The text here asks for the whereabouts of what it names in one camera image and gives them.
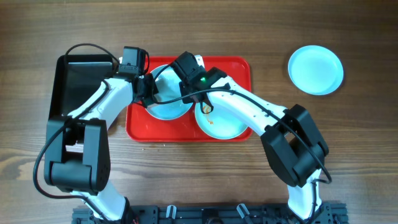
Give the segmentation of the white plate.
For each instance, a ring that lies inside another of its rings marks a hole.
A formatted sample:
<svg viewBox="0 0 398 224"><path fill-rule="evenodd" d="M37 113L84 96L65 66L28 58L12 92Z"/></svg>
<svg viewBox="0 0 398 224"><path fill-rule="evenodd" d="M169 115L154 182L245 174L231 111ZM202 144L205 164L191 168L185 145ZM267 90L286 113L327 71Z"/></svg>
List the white plate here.
<svg viewBox="0 0 398 224"><path fill-rule="evenodd" d="M179 82L180 79L170 67L165 69L155 81L159 91L154 95L157 101L169 101L181 97ZM192 105L192 103L184 104L180 100L166 105L155 104L146 108L146 111L154 118L168 121L183 116Z"/></svg>
<svg viewBox="0 0 398 224"><path fill-rule="evenodd" d="M199 128L208 136L228 140L240 136L248 126L222 108L196 104L195 119Z"/></svg>
<svg viewBox="0 0 398 224"><path fill-rule="evenodd" d="M339 57L319 45L297 49L289 58L287 71L292 83L310 95L328 95L343 83L344 69Z"/></svg>

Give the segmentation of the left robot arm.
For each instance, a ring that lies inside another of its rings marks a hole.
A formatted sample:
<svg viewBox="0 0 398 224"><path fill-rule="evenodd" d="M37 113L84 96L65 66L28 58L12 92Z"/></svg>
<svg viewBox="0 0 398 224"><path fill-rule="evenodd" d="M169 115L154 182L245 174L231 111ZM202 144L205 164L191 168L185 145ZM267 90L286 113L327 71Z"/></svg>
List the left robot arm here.
<svg viewBox="0 0 398 224"><path fill-rule="evenodd" d="M43 173L60 200L78 199L95 223L137 223L129 200L109 181L108 129L128 105L147 105L153 89L149 54L125 47L122 59L106 49L96 55L58 58L46 142L36 158L33 179Z"/></svg>

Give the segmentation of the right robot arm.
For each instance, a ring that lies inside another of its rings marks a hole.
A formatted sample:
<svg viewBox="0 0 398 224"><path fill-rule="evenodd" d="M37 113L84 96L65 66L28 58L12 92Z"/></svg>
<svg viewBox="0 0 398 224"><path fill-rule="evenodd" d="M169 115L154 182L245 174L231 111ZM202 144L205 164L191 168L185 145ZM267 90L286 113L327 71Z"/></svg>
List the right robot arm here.
<svg viewBox="0 0 398 224"><path fill-rule="evenodd" d="M301 221L314 221L322 204L318 185L320 174L327 172L329 150L310 113L300 105L287 109L263 100L219 68L205 70L190 52L170 67L180 79L184 102L221 108L260 137L271 169L288 186L288 208Z"/></svg>

